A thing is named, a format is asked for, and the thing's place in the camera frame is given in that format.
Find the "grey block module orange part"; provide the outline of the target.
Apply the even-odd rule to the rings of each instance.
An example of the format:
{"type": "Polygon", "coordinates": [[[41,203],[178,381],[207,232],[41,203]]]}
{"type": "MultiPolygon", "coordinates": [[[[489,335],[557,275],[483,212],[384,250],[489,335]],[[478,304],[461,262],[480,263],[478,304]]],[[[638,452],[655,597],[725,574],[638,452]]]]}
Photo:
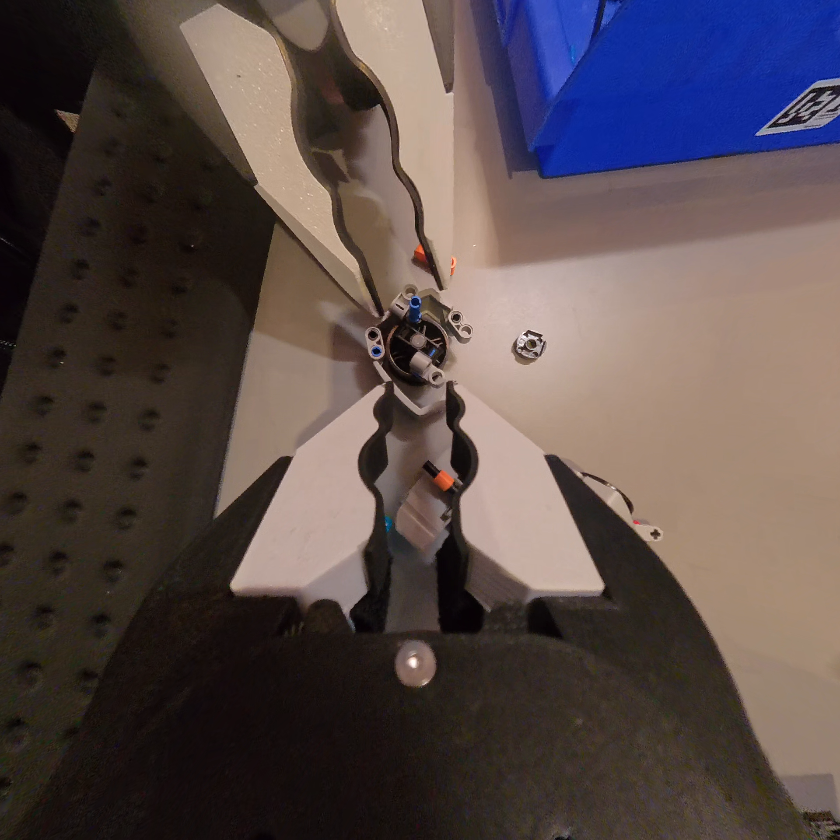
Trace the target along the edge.
{"type": "Polygon", "coordinates": [[[636,534],[648,543],[657,543],[664,537],[664,532],[650,521],[639,518],[635,515],[635,508],[629,497],[611,482],[585,471],[576,471],[575,474],[581,478],[594,493],[610,508],[616,515],[624,520],[636,534]]]}

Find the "small grey panel orange pin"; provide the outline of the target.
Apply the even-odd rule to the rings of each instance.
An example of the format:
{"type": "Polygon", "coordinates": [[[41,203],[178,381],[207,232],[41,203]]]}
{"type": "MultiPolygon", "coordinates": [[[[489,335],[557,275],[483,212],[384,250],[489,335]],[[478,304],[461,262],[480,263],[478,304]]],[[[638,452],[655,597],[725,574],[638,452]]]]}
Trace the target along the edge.
{"type": "Polygon", "coordinates": [[[421,555],[431,556],[445,539],[462,488],[447,468],[426,460],[397,509],[396,532],[421,555]]]}

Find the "blue plastic bin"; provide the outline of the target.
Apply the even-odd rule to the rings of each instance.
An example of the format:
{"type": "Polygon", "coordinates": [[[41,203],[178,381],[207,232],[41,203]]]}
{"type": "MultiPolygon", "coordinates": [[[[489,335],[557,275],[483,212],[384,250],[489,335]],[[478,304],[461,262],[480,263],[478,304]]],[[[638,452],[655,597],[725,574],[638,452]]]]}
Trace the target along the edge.
{"type": "Polygon", "coordinates": [[[465,2],[507,172],[838,144],[839,2],[465,2]]]}

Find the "person's left hand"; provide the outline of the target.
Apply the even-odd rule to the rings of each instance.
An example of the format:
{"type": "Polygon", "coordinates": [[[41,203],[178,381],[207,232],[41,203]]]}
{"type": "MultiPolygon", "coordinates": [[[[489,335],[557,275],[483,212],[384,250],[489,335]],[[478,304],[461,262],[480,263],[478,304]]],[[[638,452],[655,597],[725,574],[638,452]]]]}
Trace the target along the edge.
{"type": "Polygon", "coordinates": [[[354,156],[370,113],[381,105],[379,92],[357,69],[335,70],[317,63],[311,70],[308,132],[313,149],[354,156]]]}

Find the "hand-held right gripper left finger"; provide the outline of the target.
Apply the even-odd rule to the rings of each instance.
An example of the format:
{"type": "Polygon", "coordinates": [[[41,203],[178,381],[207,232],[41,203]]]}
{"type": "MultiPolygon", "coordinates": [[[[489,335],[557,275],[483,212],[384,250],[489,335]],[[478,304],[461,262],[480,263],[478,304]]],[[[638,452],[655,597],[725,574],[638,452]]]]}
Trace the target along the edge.
{"type": "Polygon", "coordinates": [[[359,456],[379,430],[378,385],[300,446],[230,582],[241,596],[361,599],[375,500],[359,456]]]}

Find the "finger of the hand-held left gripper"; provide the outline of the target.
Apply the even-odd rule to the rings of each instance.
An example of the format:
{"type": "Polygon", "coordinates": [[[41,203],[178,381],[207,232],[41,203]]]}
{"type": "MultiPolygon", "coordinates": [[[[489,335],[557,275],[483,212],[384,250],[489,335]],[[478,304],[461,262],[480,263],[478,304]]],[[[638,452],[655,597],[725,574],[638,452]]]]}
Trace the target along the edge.
{"type": "Polygon", "coordinates": [[[222,3],[187,19],[181,31],[257,193],[349,298],[382,315],[368,262],[344,224],[338,185],[312,152],[306,88],[280,33],[222,3]]]}
{"type": "Polygon", "coordinates": [[[450,1],[333,1],[352,65],[380,97],[395,175],[437,288],[452,276],[455,232],[455,16],[450,1]]]}

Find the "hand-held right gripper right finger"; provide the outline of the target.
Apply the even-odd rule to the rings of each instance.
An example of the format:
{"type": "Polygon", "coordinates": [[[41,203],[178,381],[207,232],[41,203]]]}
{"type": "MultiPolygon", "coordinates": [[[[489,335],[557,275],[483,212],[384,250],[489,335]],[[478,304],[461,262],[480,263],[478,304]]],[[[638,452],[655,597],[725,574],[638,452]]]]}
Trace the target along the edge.
{"type": "Polygon", "coordinates": [[[454,528],[466,592],[483,608],[601,596],[605,583],[543,450],[453,382],[447,421],[463,485],[454,528]]]}

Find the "grey curved panel block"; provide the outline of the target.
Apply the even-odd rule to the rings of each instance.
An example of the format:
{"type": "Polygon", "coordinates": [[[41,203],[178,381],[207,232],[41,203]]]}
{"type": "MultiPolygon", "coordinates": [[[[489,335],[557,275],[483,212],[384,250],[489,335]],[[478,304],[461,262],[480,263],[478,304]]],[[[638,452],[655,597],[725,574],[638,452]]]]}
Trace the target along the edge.
{"type": "MultiPolygon", "coordinates": [[[[441,297],[435,290],[419,290],[415,286],[406,286],[392,301],[394,301],[398,296],[400,296],[408,287],[413,287],[414,289],[418,290],[422,296],[431,294],[434,295],[438,300],[440,300],[441,309],[443,309],[444,311],[444,318],[448,325],[447,329],[449,331],[450,338],[452,339],[449,362],[447,363],[445,368],[447,384],[448,367],[453,363],[455,359],[455,344],[468,343],[469,341],[471,341],[474,329],[472,325],[467,321],[463,312],[461,310],[451,308],[449,305],[447,305],[444,301],[442,301],[441,297]]],[[[391,372],[389,372],[388,368],[385,366],[382,335],[380,333],[380,330],[378,329],[378,325],[380,324],[380,321],[383,320],[384,316],[380,318],[375,325],[370,326],[364,332],[364,342],[366,344],[367,354],[371,359],[375,370],[377,371],[378,375],[381,377],[384,383],[393,384],[395,398],[405,407],[406,410],[408,410],[416,417],[428,417],[441,412],[445,407],[446,384],[442,388],[437,389],[427,385],[417,386],[405,384],[403,381],[395,378],[394,375],[391,372]]]]}

